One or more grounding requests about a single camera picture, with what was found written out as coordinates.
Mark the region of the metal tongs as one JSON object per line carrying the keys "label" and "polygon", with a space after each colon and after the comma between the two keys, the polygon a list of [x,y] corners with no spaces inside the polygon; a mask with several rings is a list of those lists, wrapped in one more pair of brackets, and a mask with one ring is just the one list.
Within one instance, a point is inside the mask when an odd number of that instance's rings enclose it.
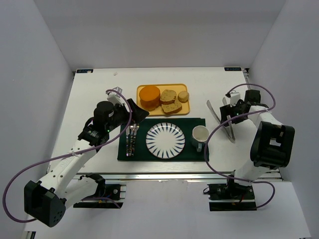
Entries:
{"label": "metal tongs", "polygon": [[[216,111],[214,110],[214,108],[212,107],[212,104],[210,102],[210,100],[207,100],[206,105],[208,106],[210,112],[213,114],[214,118],[216,119],[216,121],[219,124],[222,124],[223,122],[229,120],[231,118],[230,115],[226,115],[225,113],[223,113],[221,111],[221,107],[220,107],[220,114],[221,116],[219,117],[216,113]],[[227,135],[228,139],[232,142],[235,143],[235,135],[234,135],[234,131],[233,131],[233,127],[232,127],[232,121],[228,122],[227,124],[222,126],[225,134]]]}

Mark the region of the round orange bread loaf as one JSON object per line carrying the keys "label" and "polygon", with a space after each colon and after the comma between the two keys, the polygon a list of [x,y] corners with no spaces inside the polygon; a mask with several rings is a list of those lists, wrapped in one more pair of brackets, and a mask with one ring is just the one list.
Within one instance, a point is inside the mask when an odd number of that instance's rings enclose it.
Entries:
{"label": "round orange bread loaf", "polygon": [[158,87],[149,85],[139,92],[141,106],[147,111],[153,111],[160,105],[160,90]]}

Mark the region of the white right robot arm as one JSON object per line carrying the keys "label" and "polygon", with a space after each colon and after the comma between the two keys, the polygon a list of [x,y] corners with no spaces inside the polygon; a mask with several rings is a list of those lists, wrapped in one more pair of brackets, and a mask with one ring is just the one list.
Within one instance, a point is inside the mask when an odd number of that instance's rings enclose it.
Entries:
{"label": "white right robot arm", "polygon": [[250,159],[245,164],[232,172],[234,179],[228,179],[225,192],[231,198],[243,196],[248,187],[268,170],[286,167],[291,158],[295,129],[276,120],[268,111],[269,107],[261,103],[261,94],[258,90],[247,90],[245,98],[241,99],[240,93],[232,91],[226,95],[230,99],[220,108],[221,122],[235,116],[258,111],[242,118],[234,119],[226,124],[238,124],[244,120],[254,123],[257,132],[250,149]]}

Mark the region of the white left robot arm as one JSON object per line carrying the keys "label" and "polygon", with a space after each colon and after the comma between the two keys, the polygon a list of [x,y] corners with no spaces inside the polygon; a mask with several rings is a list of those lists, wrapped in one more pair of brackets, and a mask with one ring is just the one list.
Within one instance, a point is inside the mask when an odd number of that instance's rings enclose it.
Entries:
{"label": "white left robot arm", "polygon": [[89,118],[78,135],[70,156],[60,162],[37,182],[29,181],[24,188],[24,210],[48,227],[57,225],[65,211],[83,199],[96,200],[106,196],[105,179],[95,173],[81,176],[70,185],[78,171],[94,157],[102,145],[109,141],[109,133],[121,125],[140,123],[149,112],[132,99],[130,107],[110,101],[97,103],[93,117]]}

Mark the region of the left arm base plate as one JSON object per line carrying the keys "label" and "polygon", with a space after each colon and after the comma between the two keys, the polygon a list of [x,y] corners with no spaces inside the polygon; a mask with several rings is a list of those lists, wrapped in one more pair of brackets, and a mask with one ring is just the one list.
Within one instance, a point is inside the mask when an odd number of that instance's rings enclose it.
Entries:
{"label": "left arm base plate", "polygon": [[78,209],[120,209],[126,196],[125,184],[106,184],[105,190],[73,205]]}

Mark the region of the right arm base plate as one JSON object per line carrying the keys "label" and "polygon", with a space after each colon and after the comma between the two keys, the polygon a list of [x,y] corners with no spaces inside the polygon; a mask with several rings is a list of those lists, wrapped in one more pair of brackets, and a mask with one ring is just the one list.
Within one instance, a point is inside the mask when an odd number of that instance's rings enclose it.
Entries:
{"label": "right arm base plate", "polygon": [[255,194],[252,186],[235,188],[231,193],[226,184],[208,184],[203,190],[209,196],[211,212],[256,211]]}

